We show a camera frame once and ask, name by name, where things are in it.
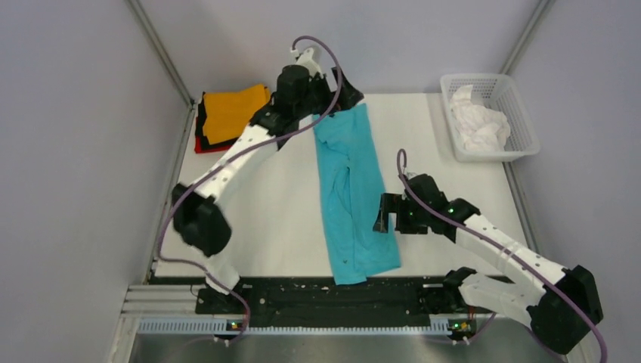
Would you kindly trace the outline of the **teal polo shirt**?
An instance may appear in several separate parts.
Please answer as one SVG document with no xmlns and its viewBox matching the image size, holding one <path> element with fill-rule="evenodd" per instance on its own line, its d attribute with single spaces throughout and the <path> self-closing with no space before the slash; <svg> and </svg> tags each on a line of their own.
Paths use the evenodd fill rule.
<svg viewBox="0 0 641 363">
<path fill-rule="evenodd" d="M 359 284 L 401 266 L 396 237 L 373 230 L 385 185 L 366 104 L 314 127 L 321 218 L 333 279 Z"/>
</svg>

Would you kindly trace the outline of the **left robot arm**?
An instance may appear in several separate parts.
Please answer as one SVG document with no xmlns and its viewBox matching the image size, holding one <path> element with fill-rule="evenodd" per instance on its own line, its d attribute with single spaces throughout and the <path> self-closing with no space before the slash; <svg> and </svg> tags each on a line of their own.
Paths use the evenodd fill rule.
<svg viewBox="0 0 641 363">
<path fill-rule="evenodd" d="M 235 287 L 240 275 L 220 260 L 231 241 L 232 227 L 225 207 L 245 178 L 276 154 L 293 135 L 300 122 L 312 115 L 332 116 L 356 107 L 364 94 L 337 68 L 332 68 L 338 88 L 330 90 L 326 76 L 301 65 L 283 68 L 274 92 L 265 93 L 231 148 L 203 176 L 189 185 L 178 183 L 172 190 L 173 230 L 183 243 L 197 250 L 206 284 L 215 290 L 214 303 L 223 312 L 234 312 L 243 297 Z"/>
</svg>

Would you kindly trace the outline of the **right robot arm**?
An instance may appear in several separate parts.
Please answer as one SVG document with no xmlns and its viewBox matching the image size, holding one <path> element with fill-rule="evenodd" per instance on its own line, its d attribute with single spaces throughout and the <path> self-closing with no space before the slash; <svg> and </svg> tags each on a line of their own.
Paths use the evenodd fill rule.
<svg viewBox="0 0 641 363">
<path fill-rule="evenodd" d="M 468 267 L 448 272 L 443 300 L 450 310 L 474 306 L 504 315 L 560 355 L 570 353 L 603 320 L 595 278 L 585 267 L 567 268 L 530 250 L 467 200 L 447 199 L 430 175 L 403 175 L 401 180 L 403 194 L 381 195 L 374 231 L 388 232 L 389 216 L 395 215 L 396 232 L 446 237 L 508 279 Z"/>
</svg>

